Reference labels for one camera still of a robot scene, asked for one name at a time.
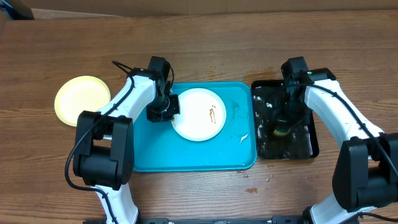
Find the wooden table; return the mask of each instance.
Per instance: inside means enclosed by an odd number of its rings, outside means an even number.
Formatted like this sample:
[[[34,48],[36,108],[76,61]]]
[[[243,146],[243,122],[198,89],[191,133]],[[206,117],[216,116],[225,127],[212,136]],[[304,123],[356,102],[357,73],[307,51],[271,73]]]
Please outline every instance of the wooden table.
[[[248,85],[281,79],[282,63],[302,55],[310,68],[328,67],[374,124],[398,132],[398,11],[11,21],[0,42],[1,223],[104,217],[94,193],[65,182],[75,128],[58,120],[53,101],[65,82],[80,75],[104,80],[114,96],[126,76],[111,60],[146,67],[152,55],[173,65],[176,82]],[[144,218],[300,214],[331,192],[340,150],[315,119],[316,159],[258,160],[244,172],[134,173],[133,201]],[[72,170],[71,176],[83,184]],[[397,209],[395,204],[376,212],[397,218]]]

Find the black container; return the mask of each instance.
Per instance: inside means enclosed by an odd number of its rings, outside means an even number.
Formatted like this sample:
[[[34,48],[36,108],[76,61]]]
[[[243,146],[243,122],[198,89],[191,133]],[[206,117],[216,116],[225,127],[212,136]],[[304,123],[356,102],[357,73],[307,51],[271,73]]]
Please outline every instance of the black container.
[[[274,90],[277,92],[277,90],[279,90],[280,92],[282,84],[283,80],[258,80],[251,85],[257,153],[259,157],[263,159],[310,159],[317,157],[319,154],[319,146],[312,113],[309,113],[308,117],[305,118],[306,122],[297,125],[297,129],[292,131],[291,137],[268,137],[265,132],[261,132],[261,129],[259,129],[259,127],[262,128],[260,125],[266,122],[261,121],[261,123],[259,123],[259,114],[264,114],[264,110],[267,110],[267,108],[264,104],[261,104],[262,102],[260,103],[260,101],[254,99],[254,97],[256,97],[254,94],[262,90],[268,92]],[[296,140],[295,134],[302,142]]]

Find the black base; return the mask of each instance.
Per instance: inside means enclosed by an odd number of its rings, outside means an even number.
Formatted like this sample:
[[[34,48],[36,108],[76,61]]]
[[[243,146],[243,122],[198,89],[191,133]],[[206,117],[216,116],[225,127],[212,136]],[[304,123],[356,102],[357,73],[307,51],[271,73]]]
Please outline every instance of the black base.
[[[307,224],[300,215],[276,215],[272,218],[168,220],[166,218],[142,219],[139,224]]]
[[[84,221],[83,224],[106,224],[106,220],[100,220],[100,221]]]

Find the sauce stain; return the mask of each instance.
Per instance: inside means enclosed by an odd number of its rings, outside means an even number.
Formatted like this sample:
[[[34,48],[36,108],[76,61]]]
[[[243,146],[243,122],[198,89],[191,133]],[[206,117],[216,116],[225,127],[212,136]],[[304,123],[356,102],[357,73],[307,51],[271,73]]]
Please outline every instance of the sauce stain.
[[[246,189],[245,190],[247,193],[249,193],[249,194],[254,194],[254,193],[258,193],[259,191],[257,190],[257,187],[253,187],[253,188],[250,188],[250,189]]]
[[[214,113],[214,109],[210,109],[210,119],[212,123],[216,123],[216,114]]]

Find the black cable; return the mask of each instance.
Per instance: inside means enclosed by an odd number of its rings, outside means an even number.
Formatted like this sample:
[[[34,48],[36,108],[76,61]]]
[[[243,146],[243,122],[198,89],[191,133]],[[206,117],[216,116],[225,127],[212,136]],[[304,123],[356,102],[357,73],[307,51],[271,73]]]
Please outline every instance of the black cable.
[[[102,195],[102,198],[105,199],[106,205],[108,206],[108,210],[109,210],[109,214],[111,215],[112,222],[115,222],[115,224],[118,224],[118,221],[116,220],[116,217],[113,214],[111,203],[109,202],[109,198],[108,198],[107,194],[103,190],[97,189],[97,188],[91,188],[91,187],[80,187],[80,186],[77,186],[74,183],[72,183],[72,181],[69,178],[69,165],[70,165],[70,162],[72,160],[73,155],[75,154],[75,151],[76,151],[77,147],[83,142],[84,138],[86,138],[87,135],[89,135],[89,133],[91,133],[92,130],[95,127],[97,127],[97,125],[100,124],[100,122],[102,122],[102,120],[104,120],[105,117],[107,117],[107,115],[112,113],[112,111],[114,111],[129,96],[129,94],[132,92],[132,89],[134,88],[134,79],[132,78],[132,75],[127,70],[125,70],[123,67],[128,68],[128,69],[130,69],[132,71],[133,71],[133,69],[128,67],[127,65],[123,65],[123,64],[121,64],[119,62],[112,61],[112,63],[114,63],[118,68],[120,68],[121,70],[126,72],[128,77],[131,79],[131,86],[128,89],[128,91],[126,92],[126,94],[124,94],[123,97],[118,102],[116,102],[112,106],[111,109],[109,109],[107,112],[105,112],[98,120],[96,120],[93,123],[93,125],[91,125],[91,127],[86,131],[86,133],[75,144],[75,147],[73,147],[73,149],[70,151],[68,159],[67,159],[67,162],[65,164],[65,179],[67,180],[69,186],[71,186],[74,189],[84,190],[84,191],[95,191],[95,192],[100,193]]]
[[[366,125],[364,123],[362,123],[361,119],[356,115],[356,113],[350,107],[350,105],[341,96],[339,96],[337,94],[337,92],[333,92],[333,91],[331,91],[325,87],[322,87],[322,86],[318,86],[318,85],[314,85],[314,84],[306,84],[306,83],[291,84],[291,85],[285,86],[285,88],[293,87],[293,86],[310,86],[310,87],[318,88],[320,90],[323,90],[323,91],[331,94],[332,96],[336,97],[337,99],[339,99],[344,104],[344,106],[347,108],[347,110],[351,113],[351,115],[354,117],[356,122],[359,124],[359,127],[361,127],[361,129],[363,129],[364,132],[370,137],[370,139],[376,144],[377,148],[379,149],[380,153],[383,155],[384,159],[387,161],[387,163],[388,163],[389,167],[391,168],[391,170],[393,171],[394,175],[398,178],[398,171],[397,171],[396,167],[393,165],[390,157],[387,155],[384,148],[380,145],[379,141],[372,135],[372,133],[369,131],[369,129],[366,127]]]
[[[168,90],[169,93],[170,93],[170,90],[172,89],[173,84],[174,84],[174,69],[173,69],[173,67],[171,65],[170,65],[170,69],[172,70],[173,78],[172,78],[172,81],[170,82],[170,87],[169,87],[169,90]]]
[[[345,224],[345,223],[348,223],[350,221],[357,220],[358,217],[363,218],[364,215],[369,216],[369,217],[373,217],[373,218],[378,218],[380,220],[387,221],[387,222],[398,223],[398,218],[388,218],[388,217],[384,217],[384,216],[381,216],[381,215],[376,215],[376,214],[369,213],[369,212],[358,212],[357,214],[355,214],[351,218],[343,221],[340,224]]]

